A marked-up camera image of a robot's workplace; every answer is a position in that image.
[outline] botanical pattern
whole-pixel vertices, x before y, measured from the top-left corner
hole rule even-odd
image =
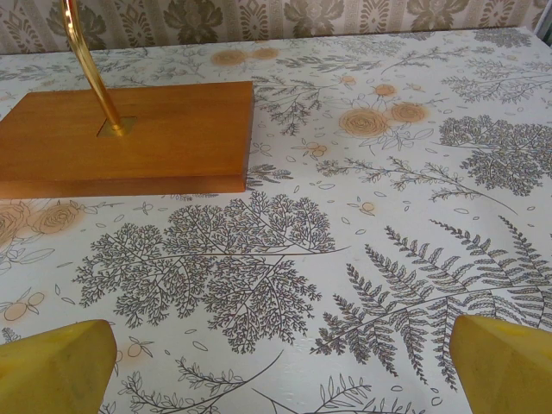
[[[546,0],[78,0],[88,45],[120,49],[214,41],[265,41],[317,35],[525,25],[533,30]],[[0,55],[69,50],[55,0],[3,0]]]
[[[366,245],[366,254],[384,283],[376,286],[361,275],[366,269],[359,272],[353,264],[347,264],[348,280],[360,304],[355,306],[339,293],[334,294],[342,317],[324,313],[328,328],[320,329],[320,338],[311,352],[344,354],[348,350],[362,364],[373,355],[389,373],[398,376],[397,341],[392,337],[397,332],[412,368],[425,384],[426,361],[420,354],[429,341],[435,343],[437,366],[456,390],[458,379],[449,349],[456,317],[481,315],[535,328],[552,326],[552,269],[546,266],[547,260],[539,260],[541,255],[512,223],[500,219],[513,236],[515,257],[507,256],[503,248],[492,248],[491,239],[483,241],[479,235],[431,220],[464,247],[464,264],[457,264],[460,256],[441,258],[442,247],[431,250],[429,243],[409,241],[387,226],[387,237],[405,258],[392,261]]]
[[[293,37],[284,4],[303,2],[79,3],[127,47],[211,33],[205,10],[240,40],[241,6],[247,36]],[[393,1],[342,3],[334,34],[370,7],[399,27]],[[34,28],[30,4],[15,14]],[[63,47],[48,30],[44,49]],[[109,321],[101,414],[469,412],[457,316],[552,331],[549,57],[519,28],[94,51],[109,88],[252,81],[247,190],[0,201],[0,343]],[[0,118],[88,87],[71,53],[0,56]]]

